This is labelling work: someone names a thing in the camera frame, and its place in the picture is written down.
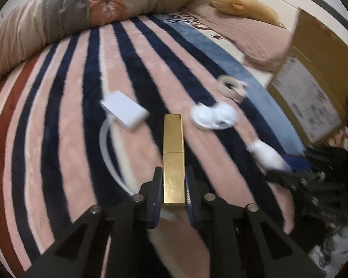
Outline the white small bottle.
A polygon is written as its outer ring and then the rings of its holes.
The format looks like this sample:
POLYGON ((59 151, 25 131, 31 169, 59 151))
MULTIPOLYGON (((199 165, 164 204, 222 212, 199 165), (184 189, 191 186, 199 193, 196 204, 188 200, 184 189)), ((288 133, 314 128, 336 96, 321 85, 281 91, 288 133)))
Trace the white small bottle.
POLYGON ((248 145, 246 149, 265 171, 276 170, 290 172, 292 170, 275 149, 259 139, 248 145))

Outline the white contact lens case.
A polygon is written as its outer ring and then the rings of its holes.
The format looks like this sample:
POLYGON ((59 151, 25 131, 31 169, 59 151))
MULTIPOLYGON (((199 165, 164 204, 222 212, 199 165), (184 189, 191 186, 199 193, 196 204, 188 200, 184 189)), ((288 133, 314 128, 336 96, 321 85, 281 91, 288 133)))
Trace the white contact lens case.
POLYGON ((211 107, 198 103, 191 108, 190 116, 199 128, 207 130, 229 129, 239 120, 235 109, 225 102, 215 103, 211 107))

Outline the gold rectangular lipstick case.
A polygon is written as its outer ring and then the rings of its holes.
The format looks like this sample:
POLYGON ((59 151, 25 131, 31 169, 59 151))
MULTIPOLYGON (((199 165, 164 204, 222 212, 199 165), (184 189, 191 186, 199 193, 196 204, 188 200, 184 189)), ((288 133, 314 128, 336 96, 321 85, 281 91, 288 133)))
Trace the gold rectangular lipstick case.
POLYGON ((166 114, 163 131, 163 202, 185 204, 185 157, 182 116, 166 114))

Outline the cardboard box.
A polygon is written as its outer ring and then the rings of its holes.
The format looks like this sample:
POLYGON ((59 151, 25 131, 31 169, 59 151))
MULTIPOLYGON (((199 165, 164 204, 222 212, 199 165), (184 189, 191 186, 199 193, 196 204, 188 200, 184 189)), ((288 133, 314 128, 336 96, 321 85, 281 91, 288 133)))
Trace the cardboard box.
POLYGON ((304 10, 267 87, 305 146, 321 144, 348 121, 348 46, 304 10))

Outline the beige tape roll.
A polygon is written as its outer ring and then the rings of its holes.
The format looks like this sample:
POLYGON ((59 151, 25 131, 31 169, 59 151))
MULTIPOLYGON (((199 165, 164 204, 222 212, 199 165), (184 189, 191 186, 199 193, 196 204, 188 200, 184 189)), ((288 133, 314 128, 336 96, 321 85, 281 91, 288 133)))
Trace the beige tape roll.
POLYGON ((229 75, 220 75, 217 78, 217 89, 223 96, 241 103, 248 95, 248 84, 229 75))

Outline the pink knitted pillow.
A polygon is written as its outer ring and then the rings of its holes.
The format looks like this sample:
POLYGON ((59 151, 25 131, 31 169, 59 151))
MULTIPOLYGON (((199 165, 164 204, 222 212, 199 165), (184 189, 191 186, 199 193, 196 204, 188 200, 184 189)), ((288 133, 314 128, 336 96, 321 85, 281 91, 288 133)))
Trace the pink knitted pillow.
POLYGON ((232 41, 244 53, 246 66, 264 71, 278 69, 292 39, 287 29, 225 14, 207 0, 194 0, 183 8, 183 12, 232 41))

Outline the striped plush blanket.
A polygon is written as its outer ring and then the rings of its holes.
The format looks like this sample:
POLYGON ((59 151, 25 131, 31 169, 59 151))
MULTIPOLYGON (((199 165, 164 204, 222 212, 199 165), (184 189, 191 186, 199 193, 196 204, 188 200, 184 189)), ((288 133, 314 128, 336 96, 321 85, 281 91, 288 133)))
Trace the striped plush blanket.
POLYGON ((87 208, 127 197, 102 158, 109 115, 100 101, 118 90, 149 112, 134 131, 113 122, 107 150, 130 190, 162 161, 163 120, 180 114, 185 162, 229 203, 259 203, 286 232, 288 191, 267 183, 246 146, 260 139, 281 154, 302 142, 267 92, 219 34, 184 14, 149 15, 89 29, 51 44, 0 81, 0 261, 12 277, 87 208))

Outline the tan plush toy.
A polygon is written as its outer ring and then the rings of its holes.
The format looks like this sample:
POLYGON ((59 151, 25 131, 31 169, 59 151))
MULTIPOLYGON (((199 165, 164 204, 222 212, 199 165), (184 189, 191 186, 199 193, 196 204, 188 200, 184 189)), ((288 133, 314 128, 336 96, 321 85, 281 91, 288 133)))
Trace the tan plush toy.
POLYGON ((248 18, 284 28, 278 14, 258 0, 209 0, 217 10, 232 16, 248 18))

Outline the rolled patchwork quilt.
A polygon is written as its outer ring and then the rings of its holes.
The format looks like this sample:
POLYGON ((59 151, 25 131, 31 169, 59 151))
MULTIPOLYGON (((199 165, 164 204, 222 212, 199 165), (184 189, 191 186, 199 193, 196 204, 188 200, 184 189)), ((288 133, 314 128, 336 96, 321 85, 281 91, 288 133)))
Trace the rolled patchwork quilt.
POLYGON ((147 13, 171 13, 191 0, 27 0, 0 25, 0 80, 18 64, 92 27, 147 13))

